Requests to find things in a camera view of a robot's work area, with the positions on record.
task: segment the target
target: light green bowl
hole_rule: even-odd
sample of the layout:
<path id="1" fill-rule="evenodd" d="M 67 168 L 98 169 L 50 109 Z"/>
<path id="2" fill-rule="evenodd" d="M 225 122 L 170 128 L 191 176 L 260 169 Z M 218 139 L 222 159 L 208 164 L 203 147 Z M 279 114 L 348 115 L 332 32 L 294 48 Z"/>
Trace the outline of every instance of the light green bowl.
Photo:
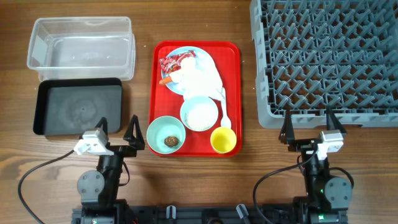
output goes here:
<path id="1" fill-rule="evenodd" d="M 172 116 L 161 116 L 155 119 L 148 127 L 147 141 L 149 147 L 160 154 L 170 154 L 182 146 L 185 141 L 185 127 L 180 120 Z M 168 147 L 164 139 L 169 136 L 178 138 L 178 145 Z"/>

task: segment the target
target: orange object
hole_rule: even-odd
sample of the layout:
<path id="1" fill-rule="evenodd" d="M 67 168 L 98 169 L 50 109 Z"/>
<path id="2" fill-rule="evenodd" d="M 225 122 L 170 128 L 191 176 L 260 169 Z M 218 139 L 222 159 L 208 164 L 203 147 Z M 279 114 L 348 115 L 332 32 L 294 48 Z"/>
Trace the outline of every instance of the orange object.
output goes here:
<path id="1" fill-rule="evenodd" d="M 166 85 L 166 84 L 168 84 L 168 83 L 170 83 L 170 82 L 172 82 L 173 80 L 172 80 L 172 77 L 170 77 L 170 76 L 167 76 L 166 78 L 164 78 L 164 79 L 162 79 L 161 81 L 159 81 L 159 84 L 161 84 L 161 85 Z"/>

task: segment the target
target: dish rack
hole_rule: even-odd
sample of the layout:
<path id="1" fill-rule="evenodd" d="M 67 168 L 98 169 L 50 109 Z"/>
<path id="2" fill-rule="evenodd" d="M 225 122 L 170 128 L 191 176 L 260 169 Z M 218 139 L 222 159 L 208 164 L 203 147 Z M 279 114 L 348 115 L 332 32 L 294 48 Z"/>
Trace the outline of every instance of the dish rack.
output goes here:
<path id="1" fill-rule="evenodd" d="M 261 1 L 250 4 L 257 109 L 281 128 L 326 124 L 398 126 L 397 1 Z"/>

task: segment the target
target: wood grain surface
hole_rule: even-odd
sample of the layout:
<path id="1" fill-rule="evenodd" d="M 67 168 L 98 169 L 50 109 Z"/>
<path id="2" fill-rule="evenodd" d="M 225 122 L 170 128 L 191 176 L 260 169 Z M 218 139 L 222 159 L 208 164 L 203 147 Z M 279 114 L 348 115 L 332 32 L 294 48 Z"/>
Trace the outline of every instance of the wood grain surface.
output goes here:
<path id="1" fill-rule="evenodd" d="M 34 21 L 40 17 L 128 16 L 136 37 L 136 69 L 125 91 L 123 129 L 139 117 L 146 133 L 152 52 L 162 40 L 230 40 L 241 51 L 244 143 L 229 159 L 163 158 L 148 148 L 126 159 L 131 181 L 119 190 L 130 205 L 252 205 L 252 188 L 264 174 L 295 163 L 297 153 L 278 141 L 279 130 L 264 129 L 257 118 L 256 58 L 251 40 L 249 1 L 132 1 L 0 5 L 0 223 L 34 223 L 17 196 L 17 184 L 33 166 L 73 149 L 76 136 L 45 138 L 32 131 L 37 87 L 35 71 L 26 66 Z M 300 129 L 297 138 L 315 137 L 318 129 Z M 345 145 L 330 155 L 355 179 L 350 223 L 396 223 L 398 220 L 398 131 L 393 128 L 348 127 Z M 32 173 L 23 194 L 45 223 L 69 223 L 80 206 L 79 176 L 95 169 L 98 158 L 72 154 Z M 122 174 L 122 181 L 127 176 Z M 261 203 L 289 203 L 304 195 L 299 170 L 266 180 L 257 193 Z"/>

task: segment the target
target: red snack wrapper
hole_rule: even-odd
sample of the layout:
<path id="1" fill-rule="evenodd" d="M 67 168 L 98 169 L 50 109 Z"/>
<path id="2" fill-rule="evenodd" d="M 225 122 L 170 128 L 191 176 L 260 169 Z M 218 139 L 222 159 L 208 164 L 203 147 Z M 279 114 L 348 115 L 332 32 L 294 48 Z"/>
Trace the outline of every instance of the red snack wrapper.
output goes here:
<path id="1" fill-rule="evenodd" d="M 193 50 L 189 50 L 178 55 L 172 55 L 159 60 L 160 67 L 165 74 L 170 74 L 174 71 L 181 69 L 181 61 L 187 57 L 196 57 L 197 55 Z"/>

